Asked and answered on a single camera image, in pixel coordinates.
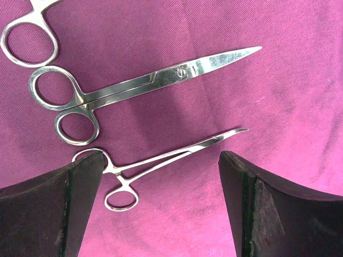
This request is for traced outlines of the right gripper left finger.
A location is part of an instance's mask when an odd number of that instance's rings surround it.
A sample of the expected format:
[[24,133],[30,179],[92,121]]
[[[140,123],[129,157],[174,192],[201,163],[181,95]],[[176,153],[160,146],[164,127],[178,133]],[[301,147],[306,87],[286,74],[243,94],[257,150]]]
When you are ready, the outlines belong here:
[[104,170],[99,152],[1,189],[1,256],[78,256]]

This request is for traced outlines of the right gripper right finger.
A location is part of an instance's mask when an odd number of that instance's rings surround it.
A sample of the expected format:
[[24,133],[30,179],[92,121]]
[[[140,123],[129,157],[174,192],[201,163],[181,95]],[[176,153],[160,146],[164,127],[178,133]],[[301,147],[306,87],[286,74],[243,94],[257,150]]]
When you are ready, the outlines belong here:
[[219,173],[237,256],[342,256],[342,197],[264,170],[234,152]]

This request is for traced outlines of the metal surgical scissors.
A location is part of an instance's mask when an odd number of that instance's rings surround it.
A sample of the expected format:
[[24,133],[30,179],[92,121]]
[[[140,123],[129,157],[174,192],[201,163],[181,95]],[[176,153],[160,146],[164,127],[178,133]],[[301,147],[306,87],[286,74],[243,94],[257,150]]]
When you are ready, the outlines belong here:
[[[54,123],[54,128],[59,138],[70,145],[85,146],[93,142],[99,135],[100,127],[94,114],[95,109],[215,71],[261,49],[261,46],[256,46],[201,57],[123,81],[91,93],[84,93],[69,71],[58,66],[49,65],[41,67],[32,73],[28,83],[29,91],[39,105],[48,110],[59,111]],[[74,93],[69,103],[53,105],[46,102],[40,96],[36,83],[40,76],[49,72],[60,73],[71,81]],[[65,134],[62,129],[62,119],[70,114],[83,115],[92,122],[94,132],[89,139],[83,141],[74,140]]]

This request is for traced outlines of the purple cloth wrap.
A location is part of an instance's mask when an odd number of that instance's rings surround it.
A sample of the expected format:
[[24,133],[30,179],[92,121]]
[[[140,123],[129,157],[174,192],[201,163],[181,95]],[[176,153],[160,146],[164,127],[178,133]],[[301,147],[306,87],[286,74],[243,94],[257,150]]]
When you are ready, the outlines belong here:
[[214,72],[95,111],[117,165],[233,128],[247,131],[149,173],[139,204],[108,210],[103,176],[80,256],[235,256],[221,151],[342,194],[342,1],[61,1],[44,14],[54,64],[88,93],[234,49],[260,51]]

